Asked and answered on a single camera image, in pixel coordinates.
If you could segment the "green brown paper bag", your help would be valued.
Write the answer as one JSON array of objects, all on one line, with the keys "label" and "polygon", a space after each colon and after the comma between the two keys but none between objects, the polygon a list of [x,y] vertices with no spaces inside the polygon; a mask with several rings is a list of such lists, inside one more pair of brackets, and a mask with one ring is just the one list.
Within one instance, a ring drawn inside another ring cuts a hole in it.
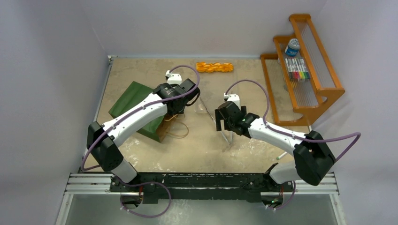
[{"label": "green brown paper bag", "polygon": [[190,90],[180,96],[167,99],[161,99],[157,94],[151,92],[143,101],[121,116],[104,123],[104,130],[113,142],[120,146],[146,124],[158,117],[167,115],[167,106],[163,103],[184,97],[192,92],[193,90]]}]

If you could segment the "orange braided fake bread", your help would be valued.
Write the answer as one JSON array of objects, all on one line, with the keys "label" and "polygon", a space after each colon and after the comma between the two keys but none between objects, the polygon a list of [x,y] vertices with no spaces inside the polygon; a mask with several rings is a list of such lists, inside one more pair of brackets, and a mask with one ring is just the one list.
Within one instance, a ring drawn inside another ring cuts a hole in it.
[{"label": "orange braided fake bread", "polygon": [[206,63],[206,62],[197,62],[196,70],[200,73],[213,73],[213,72],[222,72],[229,73],[232,72],[234,66],[232,63]]}]

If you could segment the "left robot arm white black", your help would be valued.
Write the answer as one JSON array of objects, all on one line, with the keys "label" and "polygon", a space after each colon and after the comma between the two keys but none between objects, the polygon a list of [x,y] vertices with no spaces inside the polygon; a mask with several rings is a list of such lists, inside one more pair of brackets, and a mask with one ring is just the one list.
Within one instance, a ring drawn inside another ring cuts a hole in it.
[{"label": "left robot arm white black", "polygon": [[184,113],[189,102],[200,94],[192,80],[181,84],[162,83],[133,108],[102,125],[93,122],[88,126],[87,150],[105,172],[111,172],[122,181],[129,192],[140,185],[139,173],[119,150],[134,133],[154,119]]}]

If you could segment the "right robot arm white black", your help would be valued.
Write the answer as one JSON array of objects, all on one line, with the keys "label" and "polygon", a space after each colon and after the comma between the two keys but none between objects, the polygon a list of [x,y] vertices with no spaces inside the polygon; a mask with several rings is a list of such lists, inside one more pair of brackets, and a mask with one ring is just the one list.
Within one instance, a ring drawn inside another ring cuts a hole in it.
[{"label": "right robot arm white black", "polygon": [[306,134],[279,127],[232,101],[224,102],[214,112],[217,131],[226,129],[239,136],[264,141],[293,156],[293,161],[277,163],[266,171],[263,184],[270,191],[294,180],[317,186],[336,162],[318,132]]}]

